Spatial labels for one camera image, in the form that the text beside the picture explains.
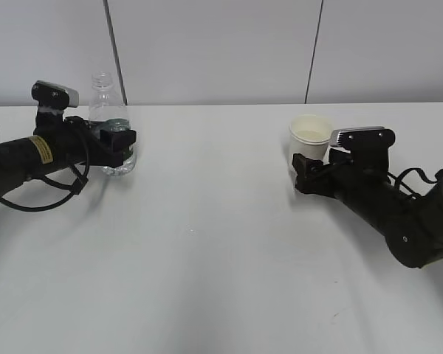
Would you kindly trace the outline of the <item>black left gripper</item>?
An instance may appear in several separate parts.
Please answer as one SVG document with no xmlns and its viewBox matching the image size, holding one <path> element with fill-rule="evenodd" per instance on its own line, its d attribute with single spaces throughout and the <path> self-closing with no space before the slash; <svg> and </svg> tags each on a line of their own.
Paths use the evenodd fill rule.
<svg viewBox="0 0 443 354">
<path fill-rule="evenodd" d="M 119 167 L 132 155 L 137 132 L 100 130 L 79 116 L 60 119 L 36 119 L 33 137 L 42 153 L 37 173 L 53 173 L 76 164 Z"/>
</svg>

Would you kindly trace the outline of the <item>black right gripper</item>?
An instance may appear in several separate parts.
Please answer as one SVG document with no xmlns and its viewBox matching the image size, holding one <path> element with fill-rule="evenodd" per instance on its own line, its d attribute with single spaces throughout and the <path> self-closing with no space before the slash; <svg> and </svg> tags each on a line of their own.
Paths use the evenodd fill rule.
<svg viewBox="0 0 443 354">
<path fill-rule="evenodd" d="M 303 194 L 323 194 L 349 207 L 393 207 L 395 192 L 388 179 L 388 150 L 329 151 L 329 163 L 295 153 L 295 189 Z"/>
</svg>

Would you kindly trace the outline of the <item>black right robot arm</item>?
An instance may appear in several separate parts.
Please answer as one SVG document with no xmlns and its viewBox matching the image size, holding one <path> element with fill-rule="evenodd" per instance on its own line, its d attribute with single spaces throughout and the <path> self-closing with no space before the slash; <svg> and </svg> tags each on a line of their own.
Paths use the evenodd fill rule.
<svg viewBox="0 0 443 354">
<path fill-rule="evenodd" d="M 296 153 L 296 190 L 343 203 L 385 238 L 404 266 L 421 268 L 443 259 L 443 169 L 427 194 L 406 194 L 387 172 L 364 168 L 336 149 L 330 156 L 332 163 L 324 164 Z"/>
</svg>

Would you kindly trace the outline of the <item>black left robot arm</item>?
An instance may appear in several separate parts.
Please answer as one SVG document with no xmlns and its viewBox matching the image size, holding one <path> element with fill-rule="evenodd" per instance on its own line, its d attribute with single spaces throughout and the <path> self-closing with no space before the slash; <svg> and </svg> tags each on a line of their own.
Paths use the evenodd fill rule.
<svg viewBox="0 0 443 354">
<path fill-rule="evenodd" d="M 0 203 L 24 212 L 54 209 L 80 194 L 91 167 L 122 166 L 137 141 L 137 132 L 103 129 L 96 134 L 99 127 L 98 122 L 78 116 L 38 114 L 32 136 L 0 143 Z M 68 195 L 40 207 L 21 206 L 4 198 L 32 180 L 65 190 Z"/>
</svg>

